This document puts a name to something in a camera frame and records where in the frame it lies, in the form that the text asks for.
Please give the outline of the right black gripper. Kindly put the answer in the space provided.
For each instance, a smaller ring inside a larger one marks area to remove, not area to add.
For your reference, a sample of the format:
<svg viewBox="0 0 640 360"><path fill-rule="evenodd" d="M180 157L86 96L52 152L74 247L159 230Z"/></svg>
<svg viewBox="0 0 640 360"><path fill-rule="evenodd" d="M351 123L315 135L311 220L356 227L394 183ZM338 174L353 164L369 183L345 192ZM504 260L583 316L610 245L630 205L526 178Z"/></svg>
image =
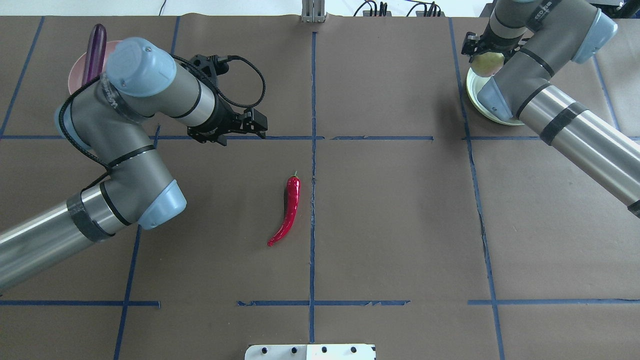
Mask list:
<svg viewBox="0 0 640 360"><path fill-rule="evenodd" d="M486 31L482 35L475 32L467 32L462 42L461 54L470 58L471 63L475 57L486 54L496 53L503 55L503 62L510 60L517 51L531 38L501 38L493 32Z"/></svg>

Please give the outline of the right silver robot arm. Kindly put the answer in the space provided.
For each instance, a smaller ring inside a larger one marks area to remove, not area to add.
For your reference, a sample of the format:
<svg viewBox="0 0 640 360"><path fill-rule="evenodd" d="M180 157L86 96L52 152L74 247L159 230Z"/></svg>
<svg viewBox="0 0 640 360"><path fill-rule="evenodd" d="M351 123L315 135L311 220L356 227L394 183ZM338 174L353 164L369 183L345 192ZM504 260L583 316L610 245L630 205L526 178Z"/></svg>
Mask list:
<svg viewBox="0 0 640 360"><path fill-rule="evenodd" d="M496 0L484 29L464 35L460 53L486 79L476 99L487 112L528 127L638 217L638 142L556 82L617 32L587 0Z"/></svg>

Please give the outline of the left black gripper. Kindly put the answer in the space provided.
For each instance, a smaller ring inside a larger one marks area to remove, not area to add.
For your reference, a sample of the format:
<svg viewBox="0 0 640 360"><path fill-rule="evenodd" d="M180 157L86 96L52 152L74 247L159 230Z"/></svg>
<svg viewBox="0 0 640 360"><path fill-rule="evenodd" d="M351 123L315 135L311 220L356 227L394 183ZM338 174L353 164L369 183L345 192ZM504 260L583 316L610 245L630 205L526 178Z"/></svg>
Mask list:
<svg viewBox="0 0 640 360"><path fill-rule="evenodd" d="M260 97L252 104L230 100L218 86L218 76L228 73L229 63L236 60L253 69L262 82ZM224 147L227 146L227 135L230 133L254 134L260 139L266 139L268 119L256 109L265 97L266 80L251 61L240 55L197 54L187 61L187 71L212 91L214 100L211 112L203 123L187 126L187 136L201 144L214 142Z"/></svg>

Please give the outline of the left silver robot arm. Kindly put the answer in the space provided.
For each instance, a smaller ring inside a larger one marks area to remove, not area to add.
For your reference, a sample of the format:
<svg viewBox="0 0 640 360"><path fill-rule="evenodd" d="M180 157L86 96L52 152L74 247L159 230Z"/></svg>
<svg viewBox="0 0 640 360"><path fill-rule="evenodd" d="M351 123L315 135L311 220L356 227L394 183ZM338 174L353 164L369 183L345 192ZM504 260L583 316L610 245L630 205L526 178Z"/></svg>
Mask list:
<svg viewBox="0 0 640 360"><path fill-rule="evenodd" d="M61 105L57 127L105 173L66 201L1 234L1 291L138 224L152 230L186 208L186 198L143 124L164 114L185 125L190 139L227 145L229 133L265 139L268 119L257 104L236 102L218 76L240 55L183 59L147 39L126 38L105 71Z"/></svg>

